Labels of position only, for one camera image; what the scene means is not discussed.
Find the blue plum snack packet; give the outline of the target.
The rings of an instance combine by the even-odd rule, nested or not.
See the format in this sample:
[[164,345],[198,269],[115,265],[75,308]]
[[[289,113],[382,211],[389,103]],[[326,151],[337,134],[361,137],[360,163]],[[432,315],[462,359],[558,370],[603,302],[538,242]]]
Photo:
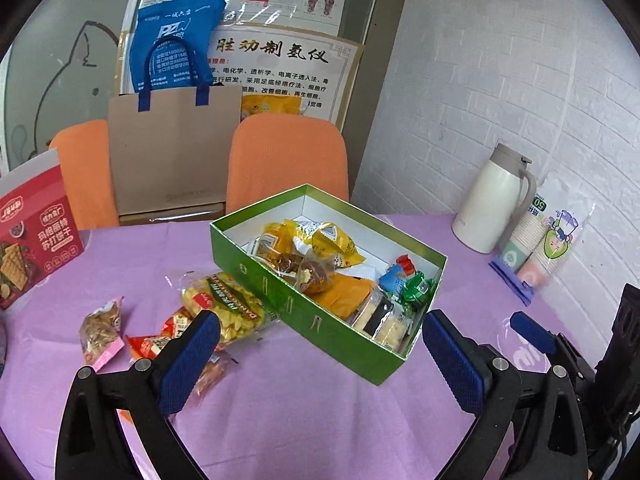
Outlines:
[[407,274],[399,263],[390,266],[378,279],[378,287],[387,295],[399,297],[407,281]]

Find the clear rice cracker packet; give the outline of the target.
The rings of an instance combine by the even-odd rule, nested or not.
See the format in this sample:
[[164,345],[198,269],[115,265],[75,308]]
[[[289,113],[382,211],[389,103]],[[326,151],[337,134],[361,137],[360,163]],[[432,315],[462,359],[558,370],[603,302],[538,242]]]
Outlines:
[[375,288],[350,319],[350,327],[382,347],[399,352],[413,319],[413,310]]

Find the mixed nuts packet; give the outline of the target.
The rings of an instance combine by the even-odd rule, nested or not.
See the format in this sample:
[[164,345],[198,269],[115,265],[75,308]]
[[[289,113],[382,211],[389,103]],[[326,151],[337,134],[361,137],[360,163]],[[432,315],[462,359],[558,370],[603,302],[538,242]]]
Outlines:
[[274,270],[307,296],[326,290],[336,274],[337,258],[321,257],[310,250],[306,255],[281,254],[274,259]]

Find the yellow snack packet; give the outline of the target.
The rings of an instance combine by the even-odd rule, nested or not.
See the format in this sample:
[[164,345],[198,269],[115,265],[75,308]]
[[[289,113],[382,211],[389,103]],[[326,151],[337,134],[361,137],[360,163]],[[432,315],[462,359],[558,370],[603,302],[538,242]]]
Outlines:
[[303,257],[313,252],[320,258],[332,258],[339,269],[364,263],[355,242],[331,222],[286,219],[264,226],[252,247],[252,254],[275,263],[285,255]]

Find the red orange snack packet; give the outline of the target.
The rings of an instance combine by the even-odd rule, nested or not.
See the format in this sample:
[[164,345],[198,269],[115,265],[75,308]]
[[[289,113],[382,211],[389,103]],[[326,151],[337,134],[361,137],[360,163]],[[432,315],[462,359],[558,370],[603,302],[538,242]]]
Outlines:
[[134,359],[154,360],[169,341],[180,337],[191,325],[194,316],[181,307],[168,318],[158,335],[130,337],[125,340],[129,344],[131,355]]

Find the peanut packet pink label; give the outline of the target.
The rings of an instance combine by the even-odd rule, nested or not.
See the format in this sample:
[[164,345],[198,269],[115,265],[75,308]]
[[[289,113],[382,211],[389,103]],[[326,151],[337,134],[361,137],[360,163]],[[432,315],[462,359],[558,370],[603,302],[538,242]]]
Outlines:
[[117,297],[87,315],[81,323],[79,340],[84,363],[96,372],[125,347],[120,336],[121,308],[122,297]]

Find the paper cup stack package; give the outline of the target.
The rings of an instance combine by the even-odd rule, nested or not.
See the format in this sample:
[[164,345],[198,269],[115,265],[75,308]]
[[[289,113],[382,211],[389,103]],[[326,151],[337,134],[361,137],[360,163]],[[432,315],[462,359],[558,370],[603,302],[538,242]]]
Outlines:
[[589,222],[596,201],[551,171],[509,239],[489,266],[528,306],[567,259]]

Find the yellow chips bag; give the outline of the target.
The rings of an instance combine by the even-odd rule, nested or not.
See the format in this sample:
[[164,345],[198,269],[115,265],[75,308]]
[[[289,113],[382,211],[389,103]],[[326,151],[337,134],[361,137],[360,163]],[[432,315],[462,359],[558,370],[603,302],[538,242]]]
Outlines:
[[224,272],[210,275],[188,272],[181,278],[179,290],[182,305],[192,318],[203,310],[213,312],[218,318],[217,351],[254,335],[279,319],[268,304]]

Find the purple tablecloth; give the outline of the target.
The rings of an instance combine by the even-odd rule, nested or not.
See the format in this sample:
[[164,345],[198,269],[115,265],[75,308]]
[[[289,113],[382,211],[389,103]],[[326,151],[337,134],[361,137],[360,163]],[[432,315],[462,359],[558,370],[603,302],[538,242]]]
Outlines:
[[[447,216],[390,223],[447,257],[436,307],[466,336],[523,370],[547,359],[510,330],[520,302],[488,258],[454,237]],[[58,430],[82,355],[82,319],[122,298],[122,330],[156,334],[179,303],[168,276],[214,270],[204,222],[90,231],[84,253],[23,297],[6,317],[1,427],[30,474],[53,474]],[[468,430],[423,344],[376,386],[294,330],[276,324],[232,346],[224,378],[174,421],[212,479],[431,479]]]

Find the red cracker box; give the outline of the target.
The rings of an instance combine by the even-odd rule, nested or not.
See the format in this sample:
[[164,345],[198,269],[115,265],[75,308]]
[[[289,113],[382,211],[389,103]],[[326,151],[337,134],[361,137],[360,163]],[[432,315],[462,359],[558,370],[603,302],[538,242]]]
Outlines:
[[1,178],[1,309],[84,251],[57,151]]

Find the brown paper bag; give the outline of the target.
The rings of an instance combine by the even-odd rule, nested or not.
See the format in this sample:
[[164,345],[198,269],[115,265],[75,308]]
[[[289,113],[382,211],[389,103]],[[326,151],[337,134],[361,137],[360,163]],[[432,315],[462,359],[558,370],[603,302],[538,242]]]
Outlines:
[[123,94],[108,103],[108,154],[122,217],[226,201],[237,84]]

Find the left orange chair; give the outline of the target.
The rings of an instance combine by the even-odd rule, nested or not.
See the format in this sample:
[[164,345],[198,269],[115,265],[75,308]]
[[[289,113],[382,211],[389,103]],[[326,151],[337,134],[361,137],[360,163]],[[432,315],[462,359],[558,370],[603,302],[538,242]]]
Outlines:
[[65,128],[49,148],[58,152],[70,209],[80,230],[119,226],[104,119]]

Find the orange chair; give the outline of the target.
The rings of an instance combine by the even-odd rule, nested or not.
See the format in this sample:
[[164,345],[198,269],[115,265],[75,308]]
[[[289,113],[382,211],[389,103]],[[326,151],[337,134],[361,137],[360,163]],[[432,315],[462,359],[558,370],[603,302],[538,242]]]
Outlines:
[[65,128],[49,148],[58,152],[70,209],[80,230],[119,226],[104,119]]
[[349,200],[340,130],[323,119],[280,113],[240,122],[229,155],[228,214],[303,184]]

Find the right orange chair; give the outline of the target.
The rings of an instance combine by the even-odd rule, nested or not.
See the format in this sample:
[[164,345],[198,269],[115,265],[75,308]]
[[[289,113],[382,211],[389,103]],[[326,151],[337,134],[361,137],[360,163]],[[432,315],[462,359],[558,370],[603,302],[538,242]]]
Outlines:
[[240,122],[229,155],[228,214],[303,184],[349,200],[340,130],[323,119],[280,113]]

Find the blue tote bag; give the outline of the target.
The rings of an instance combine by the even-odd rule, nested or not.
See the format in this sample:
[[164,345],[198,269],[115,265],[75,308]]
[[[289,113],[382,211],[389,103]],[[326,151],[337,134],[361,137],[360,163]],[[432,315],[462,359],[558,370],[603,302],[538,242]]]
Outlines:
[[140,110],[151,106],[151,92],[182,87],[204,89],[214,81],[208,64],[209,40],[224,16],[226,0],[165,0],[138,11],[129,50],[132,88]]

